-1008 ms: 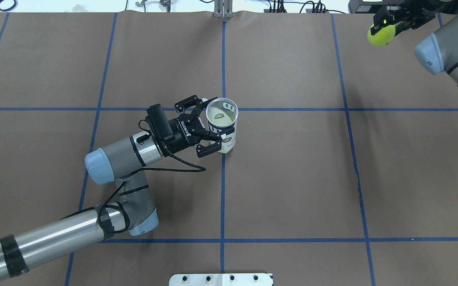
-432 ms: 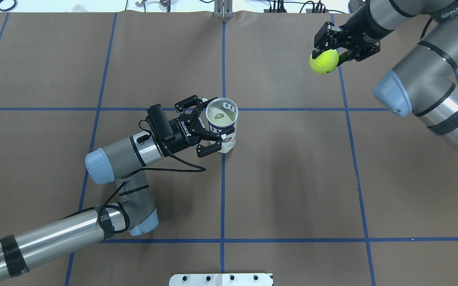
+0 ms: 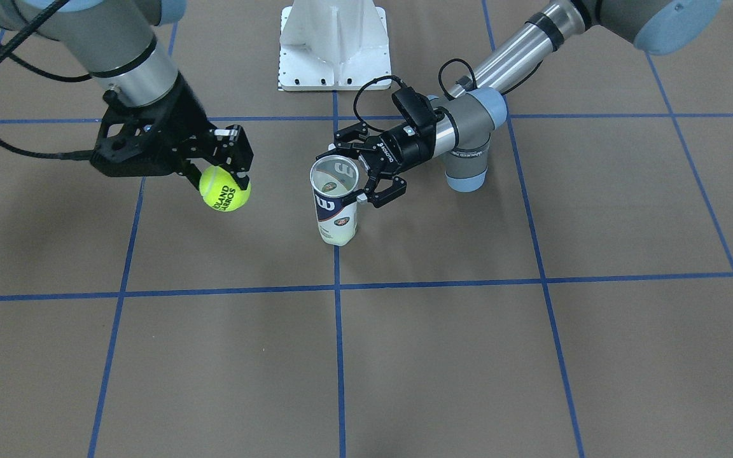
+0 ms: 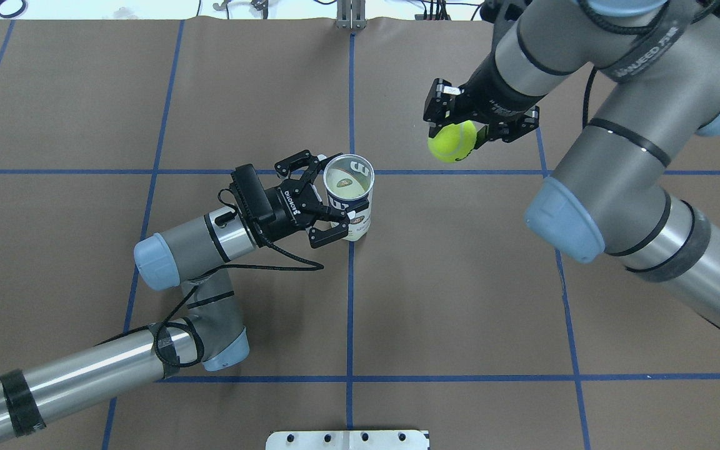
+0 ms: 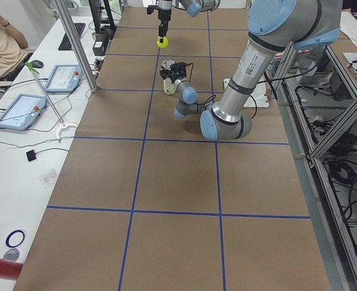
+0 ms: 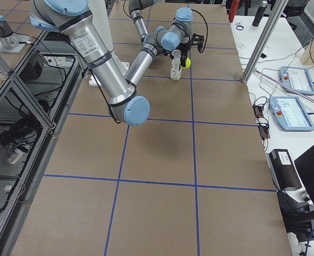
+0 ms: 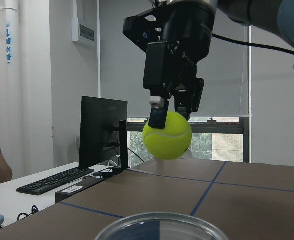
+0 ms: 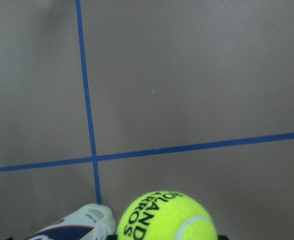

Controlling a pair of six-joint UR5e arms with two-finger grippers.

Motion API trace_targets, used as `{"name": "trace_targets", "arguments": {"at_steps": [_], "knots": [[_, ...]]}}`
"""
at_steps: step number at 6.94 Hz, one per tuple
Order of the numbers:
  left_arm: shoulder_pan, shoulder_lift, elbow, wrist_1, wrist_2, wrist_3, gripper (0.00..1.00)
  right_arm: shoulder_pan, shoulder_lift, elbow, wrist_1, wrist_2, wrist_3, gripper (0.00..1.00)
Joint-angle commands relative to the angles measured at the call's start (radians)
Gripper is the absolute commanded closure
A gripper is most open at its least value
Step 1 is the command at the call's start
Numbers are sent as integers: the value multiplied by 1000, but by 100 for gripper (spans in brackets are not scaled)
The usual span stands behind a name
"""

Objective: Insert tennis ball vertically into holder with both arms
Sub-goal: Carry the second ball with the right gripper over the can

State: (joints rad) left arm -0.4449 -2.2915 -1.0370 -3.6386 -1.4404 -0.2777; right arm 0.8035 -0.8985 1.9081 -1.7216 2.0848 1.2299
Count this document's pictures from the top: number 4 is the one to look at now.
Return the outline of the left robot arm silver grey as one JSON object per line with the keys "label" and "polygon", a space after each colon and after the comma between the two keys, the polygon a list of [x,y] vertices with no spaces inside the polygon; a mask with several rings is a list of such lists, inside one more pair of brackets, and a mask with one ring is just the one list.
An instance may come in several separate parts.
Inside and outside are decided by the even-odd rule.
{"label": "left robot arm silver grey", "polygon": [[[172,164],[168,152],[0,150],[0,374],[67,356],[123,330],[162,319],[177,291],[146,289],[132,251],[144,234],[217,205],[226,171],[254,163],[273,182],[272,163],[298,152],[222,150]],[[3,449],[261,448],[286,429],[352,428],[344,351],[327,348],[319,369],[216,374],[185,369],[115,401],[49,422]]]}

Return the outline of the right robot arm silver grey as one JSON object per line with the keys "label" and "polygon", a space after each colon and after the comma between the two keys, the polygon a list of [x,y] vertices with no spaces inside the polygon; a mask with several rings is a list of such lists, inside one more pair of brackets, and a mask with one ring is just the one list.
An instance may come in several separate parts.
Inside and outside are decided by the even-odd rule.
{"label": "right robot arm silver grey", "polygon": [[446,162],[538,128],[538,103],[590,65],[614,83],[525,213],[580,263],[600,254],[720,329],[720,229],[658,184],[692,136],[720,136],[720,17],[702,1],[486,1],[489,54],[432,81],[423,120]]}

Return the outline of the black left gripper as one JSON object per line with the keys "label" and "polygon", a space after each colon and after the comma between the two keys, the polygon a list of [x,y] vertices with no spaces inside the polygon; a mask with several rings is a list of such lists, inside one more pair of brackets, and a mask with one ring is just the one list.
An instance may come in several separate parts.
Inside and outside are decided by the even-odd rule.
{"label": "black left gripper", "polygon": [[306,186],[313,184],[318,174],[323,173],[333,159],[342,155],[343,152],[329,157],[315,156],[311,151],[303,150],[275,163],[274,170],[283,182],[281,187],[271,187],[264,191],[272,210],[271,221],[260,225],[266,239],[276,243],[309,229],[309,247],[316,249],[348,237],[351,220],[347,216],[342,217],[334,227],[321,230],[314,227],[317,214],[303,209],[324,205],[316,189]]}

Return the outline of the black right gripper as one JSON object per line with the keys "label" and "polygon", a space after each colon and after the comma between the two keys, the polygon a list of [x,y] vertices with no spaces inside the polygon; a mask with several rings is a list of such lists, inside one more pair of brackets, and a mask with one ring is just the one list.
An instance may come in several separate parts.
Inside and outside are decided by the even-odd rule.
{"label": "black right gripper", "polygon": [[432,80],[422,120],[429,126],[429,136],[466,121],[486,124],[476,133],[474,150],[478,150],[488,142],[511,143],[536,131],[537,103],[537,96],[512,88],[497,69],[477,69],[463,85],[453,86],[441,77]]}

